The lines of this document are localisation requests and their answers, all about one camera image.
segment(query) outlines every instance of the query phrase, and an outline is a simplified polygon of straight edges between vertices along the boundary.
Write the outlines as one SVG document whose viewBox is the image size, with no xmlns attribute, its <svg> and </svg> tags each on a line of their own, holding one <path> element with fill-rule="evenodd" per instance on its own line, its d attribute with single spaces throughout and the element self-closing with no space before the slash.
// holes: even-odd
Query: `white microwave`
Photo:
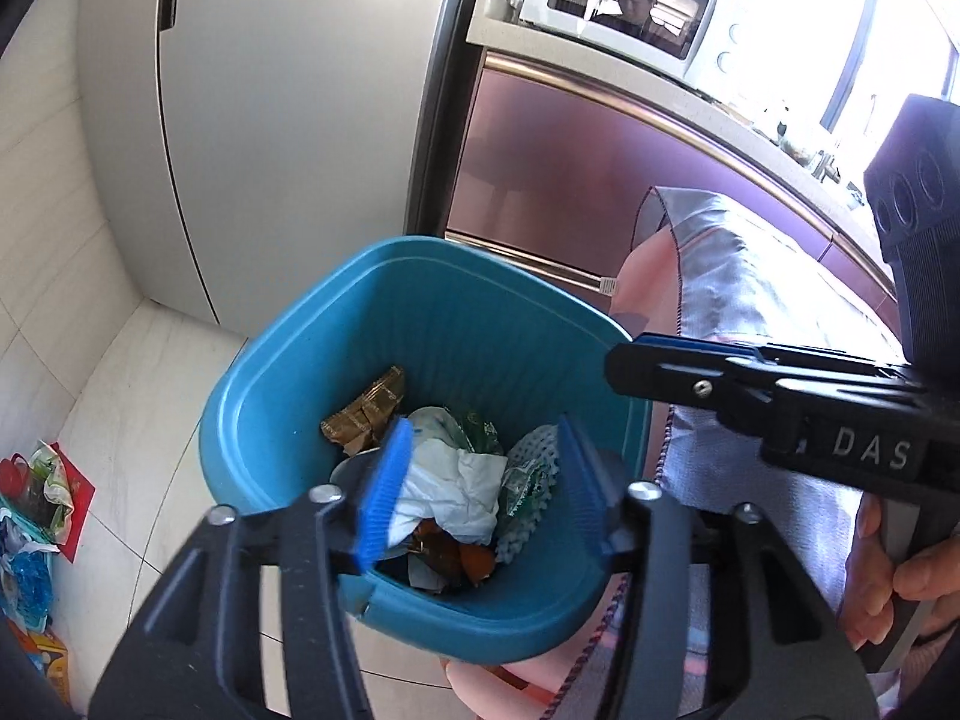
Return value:
<svg viewBox="0 0 960 720">
<path fill-rule="evenodd" d="M 736 0 L 524 0 L 520 20 L 729 101 L 744 28 Z"/>
</svg>

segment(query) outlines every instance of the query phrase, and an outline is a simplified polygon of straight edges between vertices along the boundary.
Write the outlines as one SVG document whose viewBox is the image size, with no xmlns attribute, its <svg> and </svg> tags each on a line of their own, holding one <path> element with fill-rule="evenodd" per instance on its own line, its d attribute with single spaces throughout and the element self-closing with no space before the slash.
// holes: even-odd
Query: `blue trash can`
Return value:
<svg viewBox="0 0 960 720">
<path fill-rule="evenodd" d="M 650 406 L 613 393 L 611 319 L 519 269 L 436 238 L 374 245 L 244 350 L 206 404 L 200 461 L 214 498 L 241 512 L 285 506 L 342 458 L 320 420 L 387 370 L 406 370 L 406 412 L 469 404 L 510 447 L 573 413 L 640 471 Z M 416 647 L 474 664 L 545 652 L 586 621 L 605 586 L 563 494 L 510 565 L 478 589 L 433 597 L 376 572 L 342 577 L 346 609 Z"/>
</svg>

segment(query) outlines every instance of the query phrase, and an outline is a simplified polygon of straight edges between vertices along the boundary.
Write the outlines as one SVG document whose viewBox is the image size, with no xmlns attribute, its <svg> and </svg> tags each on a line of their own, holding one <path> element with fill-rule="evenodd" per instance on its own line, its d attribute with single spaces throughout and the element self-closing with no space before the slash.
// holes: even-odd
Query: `metal bolt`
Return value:
<svg viewBox="0 0 960 720">
<path fill-rule="evenodd" d="M 664 495 L 661 487 L 654 482 L 632 482 L 630 487 L 627 487 L 627 493 L 637 501 L 656 501 Z"/>
<path fill-rule="evenodd" d="M 701 379 L 693 385 L 693 394 L 699 398 L 708 398 L 713 393 L 713 384 L 707 379 Z"/>
<path fill-rule="evenodd" d="M 317 485 L 309 495 L 314 503 L 336 503 L 344 497 L 344 492 L 337 485 Z"/>
<path fill-rule="evenodd" d="M 754 506 L 752 503 L 740 504 L 736 507 L 733 516 L 747 525 L 757 525 L 757 523 L 763 521 L 763 512 L 760 507 Z"/>
<path fill-rule="evenodd" d="M 206 513 L 206 521 L 211 525 L 229 525 L 237 519 L 237 510 L 232 506 L 214 506 Z"/>
</svg>

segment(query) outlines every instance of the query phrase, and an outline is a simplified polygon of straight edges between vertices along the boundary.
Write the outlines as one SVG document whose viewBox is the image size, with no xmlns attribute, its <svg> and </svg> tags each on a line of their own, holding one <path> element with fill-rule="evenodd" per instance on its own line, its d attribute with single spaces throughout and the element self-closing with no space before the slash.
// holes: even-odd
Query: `countertop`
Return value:
<svg viewBox="0 0 960 720">
<path fill-rule="evenodd" d="M 880 254 L 875 230 L 858 221 L 850 209 L 779 148 L 671 81 L 568 38 L 509 23 L 503 20 L 508 13 L 503 0 L 477 0 L 467 42 L 581 76 L 706 135 L 800 199 L 829 233 L 827 237 L 860 260 L 887 293 L 893 293 L 892 272 Z"/>
</svg>

